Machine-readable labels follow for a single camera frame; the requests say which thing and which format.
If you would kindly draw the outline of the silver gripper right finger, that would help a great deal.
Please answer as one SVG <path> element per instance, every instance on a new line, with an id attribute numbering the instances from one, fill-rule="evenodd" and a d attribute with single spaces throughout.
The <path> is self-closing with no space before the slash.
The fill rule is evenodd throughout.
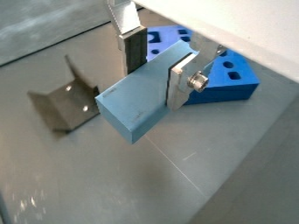
<path id="1" fill-rule="evenodd" d="M 202 92 L 209 86 L 211 67 L 223 54 L 223 45 L 195 32 L 187 50 L 169 71 L 166 105 L 171 111 L 189 101 L 193 90 Z"/>

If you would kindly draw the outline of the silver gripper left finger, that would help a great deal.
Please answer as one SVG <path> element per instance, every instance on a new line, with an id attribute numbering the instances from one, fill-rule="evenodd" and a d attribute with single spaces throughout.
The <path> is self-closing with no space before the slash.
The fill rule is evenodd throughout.
<path id="1" fill-rule="evenodd" d="M 141 24 L 137 4 L 131 0 L 107 0 L 107 12 L 117 29 L 125 71 L 131 74 L 147 62 L 147 28 Z"/>

